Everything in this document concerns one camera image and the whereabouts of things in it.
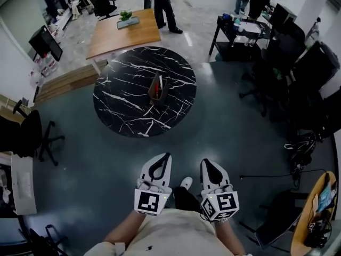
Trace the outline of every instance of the white wall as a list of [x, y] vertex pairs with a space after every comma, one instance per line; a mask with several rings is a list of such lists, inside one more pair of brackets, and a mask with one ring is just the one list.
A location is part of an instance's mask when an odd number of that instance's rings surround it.
[[[272, 2], [279, 3], [290, 9], [294, 14], [298, 15], [303, 7], [305, 0], [272, 0]], [[331, 23], [336, 17], [336, 14], [336, 9], [329, 2], [326, 2], [320, 14], [320, 18], [322, 20], [322, 22], [320, 23], [320, 35], [324, 35], [327, 32]]]
[[38, 5], [39, 5], [41, 10], [44, 10], [47, 8], [47, 4], [46, 4], [45, 0], [37, 0], [37, 2], [38, 2]]
[[13, 101], [24, 97], [33, 105], [35, 88], [30, 86], [29, 74], [34, 63], [19, 47], [0, 19], [0, 94]]
[[301, 8], [295, 24], [297, 24], [305, 34], [307, 34], [316, 19], [322, 12], [322, 9], [326, 6], [327, 0], [306, 0]]
[[8, 0], [0, 7], [0, 17], [25, 52], [31, 49], [33, 33], [45, 25], [37, 0]]

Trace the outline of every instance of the white sneaker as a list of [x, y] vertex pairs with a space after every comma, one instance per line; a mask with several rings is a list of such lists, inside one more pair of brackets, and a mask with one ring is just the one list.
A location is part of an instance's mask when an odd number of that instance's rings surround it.
[[188, 190], [193, 183], [193, 179], [191, 177], [186, 177], [184, 180], [182, 180], [180, 187], [186, 188]]

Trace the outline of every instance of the black shoe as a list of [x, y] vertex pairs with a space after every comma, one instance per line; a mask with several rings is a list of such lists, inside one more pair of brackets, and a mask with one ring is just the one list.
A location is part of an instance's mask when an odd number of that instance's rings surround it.
[[179, 28], [177, 28], [177, 27], [175, 27], [175, 28], [173, 28], [173, 29], [170, 29], [169, 31], [170, 31], [170, 32], [173, 32], [173, 33], [178, 33], [178, 34], [181, 34], [181, 33], [182, 33], [182, 30], [179, 29]]
[[163, 23], [161, 26], [158, 26], [158, 29], [163, 28], [165, 25], [167, 25], [167, 24]]

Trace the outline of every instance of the tray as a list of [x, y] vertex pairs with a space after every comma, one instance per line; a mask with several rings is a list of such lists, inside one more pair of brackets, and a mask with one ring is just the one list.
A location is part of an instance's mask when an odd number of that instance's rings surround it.
[[117, 28], [120, 29], [120, 28], [125, 28], [125, 27], [128, 27], [128, 26], [131, 26], [131, 25], [135, 25], [137, 23], [139, 23], [140, 20], [137, 16], [133, 16], [131, 18], [131, 22], [130, 23], [127, 23], [127, 21], [118, 21], [117, 22]]

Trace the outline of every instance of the white column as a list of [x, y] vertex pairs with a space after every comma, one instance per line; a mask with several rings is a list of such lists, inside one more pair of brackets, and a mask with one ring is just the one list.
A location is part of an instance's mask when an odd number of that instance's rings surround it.
[[321, 13], [327, 0], [306, 0], [295, 23], [307, 34]]

